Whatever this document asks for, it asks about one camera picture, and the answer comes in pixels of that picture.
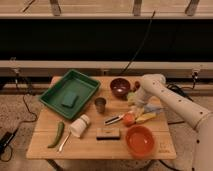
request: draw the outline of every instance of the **green sponge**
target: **green sponge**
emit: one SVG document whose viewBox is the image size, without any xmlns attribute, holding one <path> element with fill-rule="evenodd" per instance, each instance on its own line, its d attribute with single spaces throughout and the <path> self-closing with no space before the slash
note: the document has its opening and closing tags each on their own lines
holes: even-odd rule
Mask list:
<svg viewBox="0 0 213 171">
<path fill-rule="evenodd" d="M 63 98 L 61 104 L 65 107 L 73 107 L 74 103 L 75 103 L 75 100 L 77 99 L 77 94 L 72 92 L 72 91 L 69 91 Z"/>
</svg>

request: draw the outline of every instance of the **orange bowl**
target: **orange bowl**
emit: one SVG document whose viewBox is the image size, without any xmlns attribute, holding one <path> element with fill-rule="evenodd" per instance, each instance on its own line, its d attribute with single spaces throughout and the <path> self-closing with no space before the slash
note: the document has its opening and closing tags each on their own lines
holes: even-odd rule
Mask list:
<svg viewBox="0 0 213 171">
<path fill-rule="evenodd" d="M 140 125 L 134 125 L 127 130 L 126 142 L 130 153 L 135 158 L 150 155 L 155 145 L 152 132 Z"/>
</svg>

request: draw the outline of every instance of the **floor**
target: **floor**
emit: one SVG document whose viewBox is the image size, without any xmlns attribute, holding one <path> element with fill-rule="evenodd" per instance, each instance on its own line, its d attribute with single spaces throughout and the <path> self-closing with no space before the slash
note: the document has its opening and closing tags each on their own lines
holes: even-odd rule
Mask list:
<svg viewBox="0 0 213 171">
<path fill-rule="evenodd" d="M 210 110 L 213 110 L 213 97 L 193 96 L 194 101 Z M 39 114 L 42 104 L 38 101 L 38 96 L 26 96 L 30 110 Z M 13 131 L 18 122 L 23 119 L 30 119 L 31 116 L 27 112 L 22 101 L 22 95 L 0 95 L 0 137 L 6 131 Z M 175 113 L 165 106 L 165 112 L 168 122 L 180 121 Z M 30 143 L 35 123 L 25 123 L 21 126 L 16 137 L 11 142 L 13 147 L 13 156 L 9 162 L 0 161 L 1 171 L 51 171 L 52 167 L 43 160 L 27 160 L 26 151 Z M 191 170 L 194 143 L 196 133 L 185 123 L 179 125 L 170 125 L 171 135 L 174 141 L 177 158 L 173 161 L 165 161 L 168 165 L 180 170 Z M 75 171 L 107 171 L 107 170 L 143 170 L 143 166 L 148 161 L 128 161 L 128 160 L 72 160 L 57 161 L 64 170 Z M 161 163 L 156 161 L 149 171 L 167 171 Z"/>
</svg>

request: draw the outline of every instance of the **bowl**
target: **bowl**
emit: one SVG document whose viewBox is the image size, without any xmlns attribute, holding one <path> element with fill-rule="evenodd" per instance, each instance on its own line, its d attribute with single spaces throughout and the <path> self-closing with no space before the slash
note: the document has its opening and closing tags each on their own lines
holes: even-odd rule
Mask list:
<svg viewBox="0 0 213 171">
<path fill-rule="evenodd" d="M 116 97 L 126 99 L 126 96 L 130 91 L 130 83 L 124 78 L 116 78 L 111 81 L 110 88 Z"/>
<path fill-rule="evenodd" d="M 135 158 L 149 156 L 155 145 L 152 132 L 141 125 L 131 126 L 126 132 L 126 143 L 131 155 Z"/>
</svg>

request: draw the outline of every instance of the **green cucumber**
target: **green cucumber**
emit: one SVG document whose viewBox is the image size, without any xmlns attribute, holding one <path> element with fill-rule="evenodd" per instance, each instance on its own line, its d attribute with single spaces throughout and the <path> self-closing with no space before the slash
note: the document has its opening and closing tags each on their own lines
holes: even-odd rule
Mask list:
<svg viewBox="0 0 213 171">
<path fill-rule="evenodd" d="M 63 132 L 64 132 L 64 122 L 59 122 L 56 137 L 53 140 L 53 142 L 50 145 L 48 145 L 47 147 L 54 148 L 59 143 L 59 141 L 63 135 Z"/>
</svg>

